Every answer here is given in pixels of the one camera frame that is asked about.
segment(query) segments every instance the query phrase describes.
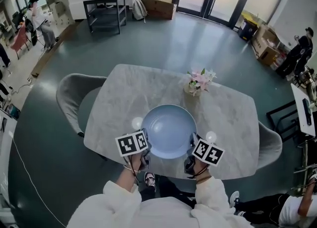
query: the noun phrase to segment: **white table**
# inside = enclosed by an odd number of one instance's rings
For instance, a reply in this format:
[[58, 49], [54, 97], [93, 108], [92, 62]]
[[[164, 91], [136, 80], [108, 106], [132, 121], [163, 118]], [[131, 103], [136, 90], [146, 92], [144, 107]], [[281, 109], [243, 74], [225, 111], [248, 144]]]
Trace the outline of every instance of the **white table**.
[[[311, 115], [311, 120], [312, 120], [312, 124], [309, 126], [307, 124], [307, 120], [306, 120], [306, 115], [305, 115], [305, 111], [304, 111], [304, 105], [303, 105], [303, 99], [307, 99], [308, 101], [310, 100], [308, 95], [306, 93], [304, 93], [302, 90], [300, 90], [298, 87], [296, 87], [294, 84], [291, 84], [291, 88], [293, 91], [293, 95], [295, 100], [281, 106], [278, 107], [272, 111], [269, 111], [268, 113], [266, 113], [266, 116], [268, 118], [268, 120], [270, 121], [271, 125], [272, 125], [272, 129], [274, 131], [276, 131], [282, 138], [282, 141], [285, 142], [288, 139], [292, 138], [293, 136], [295, 136], [298, 131], [295, 131], [291, 134], [289, 134], [286, 137], [283, 137], [282, 135], [284, 133], [286, 133], [287, 131], [293, 129], [294, 127], [298, 126], [298, 123], [296, 121], [292, 122], [292, 124], [290, 126], [288, 126], [287, 128], [283, 129], [283, 130], [279, 130], [278, 126], [279, 124], [286, 118], [292, 116], [293, 114], [298, 114], [298, 121], [299, 121], [299, 125], [300, 125], [300, 131], [314, 136], [315, 137], [315, 123], [314, 123], [314, 118]], [[273, 118], [272, 118], [272, 114], [278, 113], [284, 109], [288, 109], [289, 107], [296, 105], [296, 109], [293, 110], [292, 112], [282, 116], [281, 118], [279, 118], [277, 124], [274, 123]]]
[[292, 86], [292, 91], [293, 91], [295, 102], [296, 102], [300, 129], [305, 134], [308, 134], [311, 136], [316, 136], [313, 115], [311, 115], [312, 124], [309, 126], [307, 124], [304, 105], [303, 105], [303, 99], [307, 99], [309, 101], [309, 97], [306, 93], [304, 93], [302, 90], [300, 90], [294, 84], [291, 84], [291, 86]]
[[[90, 29], [90, 32], [92, 33], [93, 32], [93, 29], [92, 29], [92, 25], [97, 21], [97, 17], [94, 17], [94, 19], [91, 21], [90, 20], [90, 17], [91, 16], [94, 16], [95, 14], [97, 14], [97, 12], [94, 12], [95, 10], [97, 10], [96, 8], [94, 8], [92, 11], [88, 12], [88, 9], [87, 9], [87, 5], [89, 4], [98, 4], [98, 3], [108, 3], [108, 2], [114, 2], [115, 3], [115, 7], [114, 8], [105, 8], [105, 12], [106, 14], [108, 15], [113, 15], [113, 14], [116, 14], [117, 15], [117, 26], [118, 26], [118, 29], [119, 29], [119, 34], [121, 33], [121, 25], [124, 23], [125, 25], [127, 24], [127, 10], [126, 10], [126, 3], [125, 3], [125, 0], [123, 0], [123, 6], [120, 8], [119, 7], [119, 1], [120, 0], [83, 0], [83, 3], [84, 3], [84, 8], [85, 8], [85, 13], [86, 13], [86, 17], [87, 17], [87, 21], [88, 21], [88, 25], [89, 25], [89, 29]], [[125, 16], [120, 19], [120, 14], [124, 11], [125, 13]]]
[[[135, 131], [132, 120], [154, 107], [174, 104], [185, 108], [196, 121], [197, 133], [217, 135], [216, 145], [225, 149], [213, 176], [234, 179], [253, 175], [259, 159], [259, 125], [254, 100], [238, 91], [213, 84], [209, 92], [192, 97], [183, 91], [188, 77], [166, 70], [134, 65], [117, 65], [108, 76], [91, 110], [84, 144], [89, 149], [124, 164], [115, 137]], [[161, 159], [152, 154], [149, 171], [175, 178], [187, 178], [184, 161]]]

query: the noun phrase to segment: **cardboard box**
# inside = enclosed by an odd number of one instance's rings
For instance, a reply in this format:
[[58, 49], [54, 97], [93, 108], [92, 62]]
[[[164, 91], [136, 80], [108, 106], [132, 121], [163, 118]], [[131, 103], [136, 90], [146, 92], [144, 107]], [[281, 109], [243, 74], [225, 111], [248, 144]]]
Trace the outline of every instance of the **cardboard box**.
[[172, 20], [176, 12], [176, 4], [160, 0], [141, 0], [149, 16]]
[[264, 38], [254, 38], [252, 48], [256, 58], [265, 65], [270, 66], [279, 57], [279, 51], [270, 47]]
[[275, 32], [265, 25], [261, 25], [258, 31], [252, 38], [252, 48], [256, 58], [263, 64], [270, 66], [279, 57], [279, 51], [276, 46], [279, 44], [279, 39]]

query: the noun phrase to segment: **hand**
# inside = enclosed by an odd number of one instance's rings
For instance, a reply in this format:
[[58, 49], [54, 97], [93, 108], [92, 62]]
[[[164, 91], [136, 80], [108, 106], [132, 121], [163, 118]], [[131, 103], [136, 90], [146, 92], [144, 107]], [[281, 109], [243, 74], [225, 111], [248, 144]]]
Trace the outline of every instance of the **hand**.
[[133, 169], [136, 171], [140, 168], [141, 157], [142, 157], [142, 152], [129, 156], [129, 160], [131, 159]]
[[199, 173], [206, 166], [207, 166], [206, 163], [200, 161], [198, 158], [195, 157], [195, 165], [194, 165], [195, 174]]

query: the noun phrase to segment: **backpack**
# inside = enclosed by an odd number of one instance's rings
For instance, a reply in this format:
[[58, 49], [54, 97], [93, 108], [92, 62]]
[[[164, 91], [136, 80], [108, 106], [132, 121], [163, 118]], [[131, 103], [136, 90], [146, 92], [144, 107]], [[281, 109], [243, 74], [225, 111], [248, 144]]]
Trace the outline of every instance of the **backpack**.
[[132, 13], [135, 19], [141, 20], [144, 19], [148, 15], [147, 9], [145, 8], [143, 2], [141, 0], [135, 0], [133, 3]]
[[26, 30], [31, 33], [32, 45], [35, 46], [38, 41], [38, 35], [36, 33], [36, 30], [33, 27], [32, 22], [26, 16], [25, 16], [25, 27], [26, 27]]

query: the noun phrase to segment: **sneaker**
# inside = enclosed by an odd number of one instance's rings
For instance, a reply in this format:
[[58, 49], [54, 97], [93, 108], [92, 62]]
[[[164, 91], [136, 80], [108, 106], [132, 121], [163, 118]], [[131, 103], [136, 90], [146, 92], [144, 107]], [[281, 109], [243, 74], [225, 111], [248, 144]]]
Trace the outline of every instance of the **sneaker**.
[[230, 207], [233, 208], [240, 202], [240, 193], [239, 191], [233, 192], [233, 194], [230, 196]]
[[243, 214], [245, 213], [245, 211], [240, 211], [237, 216], [243, 217]]
[[157, 187], [155, 186], [155, 175], [153, 173], [146, 172], [144, 174], [144, 182], [147, 187], [153, 186], [155, 190], [157, 189]]

